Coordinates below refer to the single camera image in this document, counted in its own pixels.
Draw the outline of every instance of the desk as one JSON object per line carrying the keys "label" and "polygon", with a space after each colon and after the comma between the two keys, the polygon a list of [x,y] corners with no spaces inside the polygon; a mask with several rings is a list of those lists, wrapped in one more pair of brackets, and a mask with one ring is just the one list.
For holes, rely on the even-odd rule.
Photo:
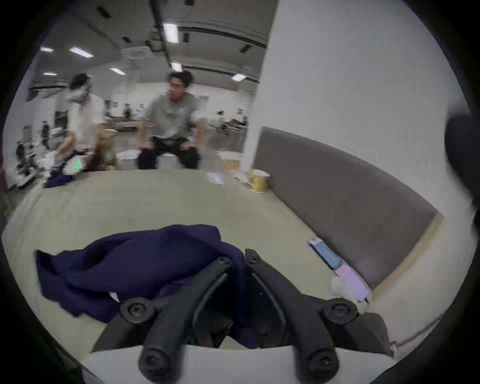
{"label": "desk", "polygon": [[302,293],[331,298],[333,272],[307,244],[315,234],[273,193],[252,193],[230,176],[214,185],[192,169],[92,172],[63,187],[37,186],[13,213],[2,241],[34,313],[82,360],[105,324],[86,315],[74,318],[42,297],[34,250],[57,254],[114,233],[171,224],[215,225],[223,241],[255,249]]}

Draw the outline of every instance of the man's left hand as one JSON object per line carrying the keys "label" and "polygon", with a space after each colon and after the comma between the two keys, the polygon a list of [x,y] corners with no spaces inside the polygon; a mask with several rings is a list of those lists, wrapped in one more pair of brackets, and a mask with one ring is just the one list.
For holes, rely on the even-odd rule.
{"label": "man's left hand", "polygon": [[186,142],[184,142],[184,143],[182,143],[182,144],[180,145],[180,149],[181,149],[182,151],[186,151],[186,150],[189,149],[189,148],[196,148],[196,147],[197,147],[197,144],[195,144],[195,143],[190,143],[189,141],[186,141]]}

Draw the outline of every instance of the blue fabric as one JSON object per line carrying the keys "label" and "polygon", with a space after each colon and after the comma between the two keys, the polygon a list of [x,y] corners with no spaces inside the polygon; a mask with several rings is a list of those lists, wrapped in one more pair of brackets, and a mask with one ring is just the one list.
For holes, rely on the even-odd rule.
{"label": "blue fabric", "polygon": [[[255,348],[246,322],[244,256],[221,241],[216,227],[172,225],[107,236],[82,250],[55,256],[37,251],[36,267],[44,297],[57,301],[74,316],[86,313],[108,323],[125,300],[173,294],[220,256],[233,264],[236,292],[231,336]],[[120,304],[108,292],[116,292]]]}
{"label": "blue fabric", "polygon": [[64,175],[63,168],[58,173],[51,175],[44,184],[45,188],[55,188],[61,185],[68,184],[73,181],[72,175]]}

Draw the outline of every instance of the eyeglasses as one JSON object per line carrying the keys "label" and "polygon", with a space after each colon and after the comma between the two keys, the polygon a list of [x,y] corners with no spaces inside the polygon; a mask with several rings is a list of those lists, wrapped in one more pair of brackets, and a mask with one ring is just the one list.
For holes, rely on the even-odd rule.
{"label": "eyeglasses", "polygon": [[175,83],[168,83],[168,86],[172,87],[173,89],[185,88],[183,85],[179,85],[179,84],[175,84]]}

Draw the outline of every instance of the white wall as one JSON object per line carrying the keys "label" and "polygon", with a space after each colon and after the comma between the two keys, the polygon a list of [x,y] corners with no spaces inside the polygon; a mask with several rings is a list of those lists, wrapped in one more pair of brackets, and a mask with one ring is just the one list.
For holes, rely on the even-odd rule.
{"label": "white wall", "polygon": [[442,51],[400,0],[279,1],[242,168],[265,125],[360,157],[445,217],[427,252],[372,304],[391,340],[447,308],[473,257],[470,201],[444,156],[447,113],[465,105]]}

